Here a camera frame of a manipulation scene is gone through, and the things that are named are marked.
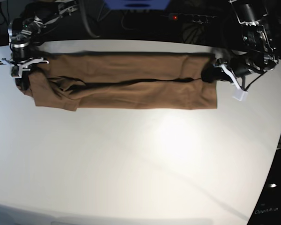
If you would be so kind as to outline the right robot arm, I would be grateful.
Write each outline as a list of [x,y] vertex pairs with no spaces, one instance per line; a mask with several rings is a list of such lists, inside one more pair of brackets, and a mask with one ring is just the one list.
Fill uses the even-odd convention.
[[97,20],[88,15],[84,0],[56,0],[37,2],[28,5],[19,18],[14,19],[8,27],[11,59],[2,59],[0,65],[10,66],[10,75],[20,90],[27,90],[30,82],[28,76],[36,64],[49,61],[35,53],[43,41],[42,36],[51,32],[53,26],[62,18],[79,12],[87,34],[98,38],[98,31],[91,29],[90,23]]

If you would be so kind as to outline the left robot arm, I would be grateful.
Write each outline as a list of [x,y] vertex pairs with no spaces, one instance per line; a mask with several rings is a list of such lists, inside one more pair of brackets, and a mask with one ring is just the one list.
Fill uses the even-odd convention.
[[[229,11],[207,33],[209,41],[220,38],[229,59],[218,59],[202,72],[202,80],[208,83],[228,81],[237,84],[242,79],[242,90],[248,90],[246,76],[256,73],[262,77],[279,63],[274,36],[268,22],[268,12],[261,0],[231,0]],[[228,42],[242,39],[247,47],[245,54],[234,53]]]

